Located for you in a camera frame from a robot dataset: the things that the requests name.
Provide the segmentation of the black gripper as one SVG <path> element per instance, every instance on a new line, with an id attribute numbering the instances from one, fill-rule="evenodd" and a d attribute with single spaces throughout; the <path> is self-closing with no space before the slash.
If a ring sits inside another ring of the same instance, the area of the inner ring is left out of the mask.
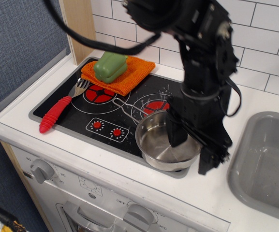
<path id="1" fill-rule="evenodd" d="M 176 147 L 191 136 L 202 146 L 198 174 L 206 175 L 229 159 L 232 140 L 223 125 L 227 115 L 230 89 L 220 89 L 210 95 L 196 95 L 181 90 L 168 98 L 166 131 L 171 147 Z"/>

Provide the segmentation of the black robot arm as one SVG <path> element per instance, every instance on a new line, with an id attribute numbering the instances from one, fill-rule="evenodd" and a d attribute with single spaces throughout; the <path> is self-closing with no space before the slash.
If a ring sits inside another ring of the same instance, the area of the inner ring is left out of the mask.
<path id="1" fill-rule="evenodd" d="M 215 0 L 125 0 L 141 28 L 171 34 L 184 69 L 181 94 L 168 99 L 166 129 L 171 146 L 191 136 L 202 145 L 198 173 L 205 175 L 228 158 L 232 140 L 223 126 L 238 58 L 228 12 Z"/>

